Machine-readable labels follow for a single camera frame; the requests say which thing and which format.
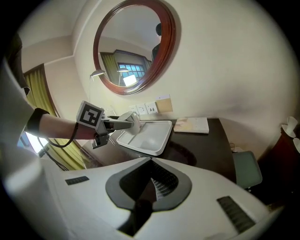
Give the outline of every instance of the reflected curtain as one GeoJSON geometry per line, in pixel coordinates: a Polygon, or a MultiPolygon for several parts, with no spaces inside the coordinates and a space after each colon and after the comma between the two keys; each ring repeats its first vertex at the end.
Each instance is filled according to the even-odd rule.
{"type": "MultiPolygon", "coordinates": [[[[52,99],[48,90],[44,65],[39,65],[24,74],[26,83],[30,87],[27,99],[35,107],[47,110],[50,115],[59,117],[55,107],[52,105],[52,99]]],[[[64,145],[68,142],[66,139],[51,139],[54,143],[64,145]]],[[[78,146],[71,142],[65,148],[57,148],[50,144],[49,154],[62,163],[69,170],[84,169],[84,163],[78,146]]]]}
{"type": "Polygon", "coordinates": [[[119,72],[117,72],[119,69],[119,66],[118,66],[118,63],[116,62],[116,59],[115,59],[113,53],[101,52],[100,55],[101,55],[101,58],[102,58],[102,61],[103,61],[104,67],[106,69],[109,80],[112,83],[119,85],[120,74],[119,74],[119,72]]]}
{"type": "Polygon", "coordinates": [[[149,61],[146,57],[144,57],[143,60],[144,60],[145,68],[146,68],[145,71],[147,71],[151,67],[152,62],[149,61]]]}

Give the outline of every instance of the lamp shade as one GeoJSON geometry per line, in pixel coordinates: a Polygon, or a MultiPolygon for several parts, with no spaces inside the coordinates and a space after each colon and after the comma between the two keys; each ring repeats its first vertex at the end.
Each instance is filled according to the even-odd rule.
{"type": "Polygon", "coordinates": [[[129,72],[129,70],[125,67],[121,67],[121,68],[118,69],[117,72],[129,72]]]}
{"type": "Polygon", "coordinates": [[[98,76],[98,75],[101,75],[101,74],[104,74],[104,73],[106,73],[106,72],[100,69],[100,70],[94,71],[90,76],[94,77],[94,76],[98,76]]]}

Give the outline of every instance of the wooden mirror frame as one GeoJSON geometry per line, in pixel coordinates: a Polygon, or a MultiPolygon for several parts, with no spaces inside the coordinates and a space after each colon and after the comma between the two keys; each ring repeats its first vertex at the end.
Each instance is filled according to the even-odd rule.
{"type": "Polygon", "coordinates": [[[120,95],[129,95],[140,92],[147,88],[157,79],[159,74],[161,74],[161,72],[165,68],[171,56],[176,37],[175,20],[173,18],[172,13],[165,4],[158,0],[126,0],[115,6],[112,10],[110,10],[109,13],[106,14],[106,16],[104,17],[97,29],[93,46],[93,57],[96,70],[101,69],[98,56],[98,46],[100,36],[103,32],[104,27],[115,14],[131,6],[146,6],[156,12],[162,24],[162,38],[160,42],[159,51],[151,67],[148,69],[147,72],[145,72],[145,75],[135,84],[130,85],[128,87],[120,87],[110,82],[110,80],[107,79],[104,74],[99,76],[103,84],[109,90],[120,95]]]}

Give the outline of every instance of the chair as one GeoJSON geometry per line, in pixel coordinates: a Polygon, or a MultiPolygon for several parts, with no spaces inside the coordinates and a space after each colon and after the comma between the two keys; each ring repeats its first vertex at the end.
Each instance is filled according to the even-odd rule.
{"type": "Polygon", "coordinates": [[[243,189],[250,188],[263,181],[257,160],[251,151],[233,153],[236,183],[243,189]]]}

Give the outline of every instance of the wall socket panel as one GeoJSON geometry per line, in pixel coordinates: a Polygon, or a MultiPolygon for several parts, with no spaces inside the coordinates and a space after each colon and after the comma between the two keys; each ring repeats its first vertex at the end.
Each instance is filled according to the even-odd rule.
{"type": "Polygon", "coordinates": [[[140,115],[145,115],[148,114],[147,108],[145,104],[138,104],[136,105],[137,110],[139,112],[140,115]]]}
{"type": "Polygon", "coordinates": [[[129,109],[130,109],[130,111],[132,111],[132,112],[134,112],[136,114],[139,114],[139,111],[137,110],[136,105],[130,106],[129,109]]]}
{"type": "Polygon", "coordinates": [[[148,114],[158,113],[158,107],[156,106],[156,102],[146,103],[145,105],[148,114]]]}

